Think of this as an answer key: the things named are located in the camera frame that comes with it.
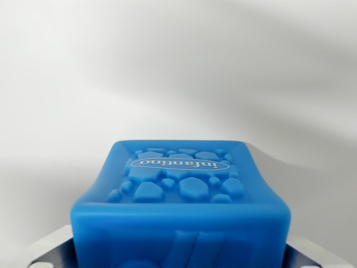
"blue pebble shape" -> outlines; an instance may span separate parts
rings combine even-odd
[[[142,183],[144,181],[156,181],[162,173],[161,169],[152,167],[132,167],[129,172],[129,180]]]
[[[178,152],[180,152],[182,154],[188,154],[190,156],[194,156],[195,153],[197,153],[197,150],[195,150],[195,149],[179,149]]]
[[[133,189],[134,185],[131,181],[125,181],[120,187],[122,193],[129,193]]]
[[[196,153],[197,159],[219,161],[218,156],[214,152],[198,152]]]
[[[216,194],[212,198],[212,203],[232,203],[232,199],[226,194]]]
[[[221,184],[221,180],[219,178],[213,176],[213,177],[210,177],[208,183],[212,187],[217,187],[218,185]]]
[[[176,154],[176,153],[177,153],[176,151],[170,150],[170,151],[167,152],[167,155],[169,156],[169,155]]]
[[[224,156],[224,160],[227,160],[227,161],[232,162],[232,156],[231,156],[230,154],[226,154],[226,155]]]
[[[169,178],[163,179],[162,186],[166,189],[172,189],[175,186],[175,181]]]
[[[159,154],[166,154],[166,150],[163,148],[149,148],[147,149],[148,152],[158,152]]]
[[[244,194],[244,188],[240,180],[229,178],[222,183],[221,190],[230,197],[239,197]]]
[[[189,177],[180,181],[180,195],[192,200],[202,200],[209,196],[208,185],[202,180]]]
[[[109,203],[119,203],[120,199],[121,199],[122,195],[120,194],[120,192],[117,189],[112,190],[107,198],[107,202]]]
[[[160,202],[163,198],[163,190],[151,181],[139,185],[134,194],[134,201],[139,203]]]
[[[184,159],[193,159],[192,156],[188,155],[188,154],[172,154],[169,157],[172,158],[184,158]]]
[[[214,152],[219,156],[222,157],[225,154],[225,149],[216,149]]]
[[[142,154],[138,155],[139,159],[144,159],[144,158],[157,158],[157,157],[162,157],[163,154],[159,152],[143,152]]]

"infantino logo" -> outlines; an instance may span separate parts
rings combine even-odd
[[[131,165],[139,168],[180,170],[221,170],[229,168],[229,165],[216,161],[170,157],[139,159],[132,162]]]

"blue silicone toy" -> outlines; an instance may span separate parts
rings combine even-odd
[[[290,211],[242,142],[121,141],[71,221],[80,268],[280,268]]]

